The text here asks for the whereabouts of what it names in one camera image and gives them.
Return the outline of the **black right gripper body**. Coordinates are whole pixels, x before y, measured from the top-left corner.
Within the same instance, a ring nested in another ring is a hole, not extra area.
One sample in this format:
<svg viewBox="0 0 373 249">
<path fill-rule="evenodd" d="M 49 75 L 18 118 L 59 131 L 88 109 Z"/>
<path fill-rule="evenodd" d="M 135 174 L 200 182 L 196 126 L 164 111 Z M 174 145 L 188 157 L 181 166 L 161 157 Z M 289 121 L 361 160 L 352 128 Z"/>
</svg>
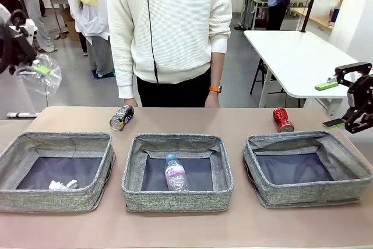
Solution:
<svg viewBox="0 0 373 249">
<path fill-rule="evenodd" d="M 351 90 L 348 89 L 349 110 L 363 110 L 365 112 L 372 111 L 372 86 L 363 89 Z"/>
</svg>

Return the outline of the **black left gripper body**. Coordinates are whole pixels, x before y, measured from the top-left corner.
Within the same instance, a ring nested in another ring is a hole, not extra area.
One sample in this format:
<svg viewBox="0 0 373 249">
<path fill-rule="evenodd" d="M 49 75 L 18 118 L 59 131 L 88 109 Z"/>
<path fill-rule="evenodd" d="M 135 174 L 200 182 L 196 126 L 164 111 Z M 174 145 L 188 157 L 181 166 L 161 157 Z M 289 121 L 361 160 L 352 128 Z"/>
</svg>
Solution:
<svg viewBox="0 0 373 249">
<path fill-rule="evenodd" d="M 8 69 L 13 75 L 20 64 L 32 66 L 37 56 L 27 37 L 13 29 L 1 29 L 1 46 L 1 73 Z"/>
</svg>

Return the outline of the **person's left hand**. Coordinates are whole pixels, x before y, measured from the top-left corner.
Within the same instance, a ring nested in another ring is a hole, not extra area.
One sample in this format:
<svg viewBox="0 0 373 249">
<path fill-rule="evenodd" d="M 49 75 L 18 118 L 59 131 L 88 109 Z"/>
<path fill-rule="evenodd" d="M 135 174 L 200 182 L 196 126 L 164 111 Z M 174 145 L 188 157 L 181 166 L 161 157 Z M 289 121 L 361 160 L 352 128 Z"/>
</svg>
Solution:
<svg viewBox="0 0 373 249">
<path fill-rule="evenodd" d="M 210 91 L 205 101 L 205 108 L 219 108 L 219 94 L 217 92 Z"/>
</svg>

